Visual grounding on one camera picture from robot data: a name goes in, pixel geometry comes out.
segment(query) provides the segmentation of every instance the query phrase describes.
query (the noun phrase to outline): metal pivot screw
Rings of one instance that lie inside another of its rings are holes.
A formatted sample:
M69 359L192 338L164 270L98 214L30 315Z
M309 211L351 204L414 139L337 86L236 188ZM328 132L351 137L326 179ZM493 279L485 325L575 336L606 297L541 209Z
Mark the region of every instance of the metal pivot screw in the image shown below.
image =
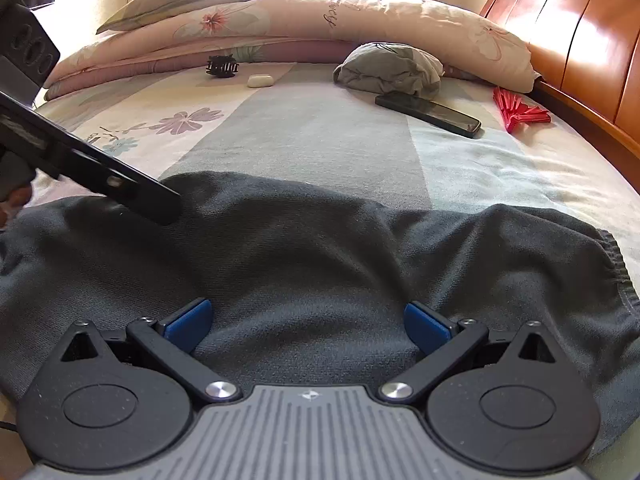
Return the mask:
M216 381L215 383L208 384L204 391L213 399L228 399L236 394L238 388L235 384L226 381Z
M387 383L380 388L380 393L387 399L406 399L413 392L414 389L405 383Z
M123 180L119 176L108 176L107 177L107 186L109 187L120 187L122 186Z

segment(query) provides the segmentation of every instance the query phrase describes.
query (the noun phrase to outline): black hair clip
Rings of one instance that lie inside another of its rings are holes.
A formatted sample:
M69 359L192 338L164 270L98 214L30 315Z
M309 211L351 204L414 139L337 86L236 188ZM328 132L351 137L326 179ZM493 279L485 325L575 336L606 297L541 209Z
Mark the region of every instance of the black hair clip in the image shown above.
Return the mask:
M232 55L229 56L210 56L207 65L207 74L216 77L233 77L238 71L238 62Z

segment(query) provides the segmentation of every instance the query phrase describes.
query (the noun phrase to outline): gray cloth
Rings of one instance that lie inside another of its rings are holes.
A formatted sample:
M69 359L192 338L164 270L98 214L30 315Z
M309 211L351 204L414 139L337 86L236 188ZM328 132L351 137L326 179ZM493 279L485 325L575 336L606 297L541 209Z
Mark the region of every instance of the gray cloth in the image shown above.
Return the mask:
M431 54L399 43L367 43L334 71L334 82L384 94L398 90L433 99L440 92L442 63Z
M120 328L199 296L215 318L195 356L245 391L376 388L420 358L402 310L421 300L492 329L543 321L595 392L596 450L640 415L639 329L628 315L640 302L606 232L549 209L387 208L237 173L165 184L184 200L168 227L85 197L30 208L0 235L4 391L20 397L76 319Z

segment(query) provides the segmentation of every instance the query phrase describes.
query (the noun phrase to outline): red fan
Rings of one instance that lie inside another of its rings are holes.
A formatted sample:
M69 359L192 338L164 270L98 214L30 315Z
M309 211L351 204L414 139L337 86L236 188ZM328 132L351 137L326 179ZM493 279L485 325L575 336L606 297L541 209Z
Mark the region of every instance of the red fan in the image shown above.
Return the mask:
M522 98L504 88L494 88L494 101L504 121L504 127L512 134L520 123L550 123L549 112L539 106L527 106Z

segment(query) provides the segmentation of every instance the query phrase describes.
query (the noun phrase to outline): wooden headboard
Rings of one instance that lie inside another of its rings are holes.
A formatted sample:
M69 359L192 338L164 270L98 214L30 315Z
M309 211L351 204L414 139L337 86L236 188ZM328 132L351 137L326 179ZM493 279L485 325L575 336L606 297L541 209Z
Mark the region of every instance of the wooden headboard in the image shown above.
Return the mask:
M481 13L529 45L532 97L640 192L640 0L487 0Z

